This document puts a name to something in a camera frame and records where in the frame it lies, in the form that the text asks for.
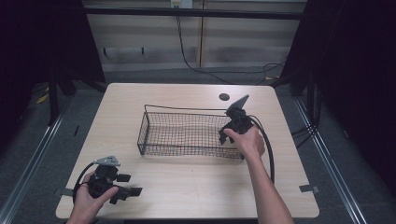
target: hand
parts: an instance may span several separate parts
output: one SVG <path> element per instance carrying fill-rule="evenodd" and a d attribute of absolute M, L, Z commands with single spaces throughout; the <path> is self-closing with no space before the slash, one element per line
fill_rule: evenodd
<path fill-rule="evenodd" d="M 236 147 L 247 160 L 252 157 L 261 157 L 265 152 L 264 141 L 256 125 L 244 134 L 236 133 L 232 129 L 224 129 L 224 133 L 235 141 Z"/>
<path fill-rule="evenodd" d="M 93 174 L 94 172 L 86 174 L 83 183 L 89 181 Z M 67 223 L 88 224 L 93 222 L 99 210 L 103 207 L 103 204 L 111 199 L 118 191 L 119 188 L 113 187 L 108 189 L 99 198 L 94 199 L 88 192 L 88 184 L 82 184 L 77 191 L 75 205 Z"/>

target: table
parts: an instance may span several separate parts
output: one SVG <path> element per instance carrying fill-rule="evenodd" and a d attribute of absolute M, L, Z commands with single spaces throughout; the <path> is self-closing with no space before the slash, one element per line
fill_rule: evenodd
<path fill-rule="evenodd" d="M 229 101 L 219 95 L 227 93 Z M 144 105 L 227 108 L 249 94 L 244 109 L 262 123 L 271 142 L 276 188 L 293 217 L 316 217 L 318 206 L 307 185 L 304 167 L 276 93 L 271 87 L 180 84 L 110 84 L 67 183 L 72 189 L 81 171 L 93 160 L 116 155 L 119 173 L 132 176 L 124 187 L 143 188 L 139 197 L 106 203 L 99 218 L 257 218 L 246 161 L 211 156 L 141 156 L 137 138 Z M 210 111 L 224 115 L 224 111 Z M 262 156 L 269 172 L 268 154 Z M 63 196 L 56 210 L 68 218 L 72 198 Z"/>

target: gray carpet floor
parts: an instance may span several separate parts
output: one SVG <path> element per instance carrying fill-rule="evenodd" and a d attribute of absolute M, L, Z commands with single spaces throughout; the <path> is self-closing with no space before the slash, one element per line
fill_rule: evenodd
<path fill-rule="evenodd" d="M 248 71 L 260 71 L 262 68 L 249 68 Z M 263 79 L 263 74 L 216 74 L 233 84 L 254 85 L 263 80 L 267 85 L 272 80 Z M 117 72 L 106 74 L 107 83 L 141 82 L 141 83 L 203 83 L 224 84 L 223 81 L 209 74 L 200 74 L 190 69 L 169 69 L 142 72 Z M 103 98 L 99 91 L 92 90 L 83 84 L 76 83 L 78 91 L 74 97 L 63 97 L 60 93 L 61 107 L 70 101 L 64 113 L 64 119 L 53 138 L 49 149 L 40 163 L 12 223 L 64 223 L 55 216 L 60 200 L 54 195 L 56 189 L 64 188 L 78 154 L 92 125 L 93 118 Z M 50 118 L 48 100 L 36 104 L 41 92 L 32 94 L 32 102 L 26 109 L 19 123 L 18 132 L 10 142 L 8 150 L 0 158 L 0 206 L 4 205 L 8 195 L 35 152 L 42 136 L 47 130 Z M 297 111 L 295 98 L 290 95 L 289 86 L 276 88 L 276 94 L 282 106 L 285 118 L 294 132 L 304 127 L 303 119 Z M 396 201 L 390 195 L 378 175 L 367 165 L 353 141 L 344 135 L 343 127 L 337 118 L 323 103 L 319 124 L 322 135 L 332 158 L 335 160 L 352 194 L 356 198 L 367 223 L 396 223 Z M 295 138 L 298 145 L 304 136 Z M 353 223 L 346 210 L 337 188 L 318 154 L 314 142 L 309 139 L 297 148 L 309 182 L 317 186 L 320 192 L 315 194 L 320 209 L 318 217 L 313 219 L 295 219 L 296 223 Z M 123 221 L 100 220 L 98 223 L 122 223 Z M 157 223 L 160 221 L 133 221 L 132 223 Z M 167 223 L 196 223 L 203 221 L 173 220 Z M 212 220 L 213 223 L 254 223 L 256 220 Z"/>

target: wire basket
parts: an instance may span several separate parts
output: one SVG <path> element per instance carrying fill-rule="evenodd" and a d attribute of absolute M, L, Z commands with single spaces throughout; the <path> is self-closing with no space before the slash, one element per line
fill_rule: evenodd
<path fill-rule="evenodd" d="M 176 113 L 181 108 L 172 108 L 171 113 L 148 112 L 147 107 L 137 141 L 141 155 L 243 159 L 235 147 L 219 142 L 219 130 L 230 121 L 227 116 Z"/>

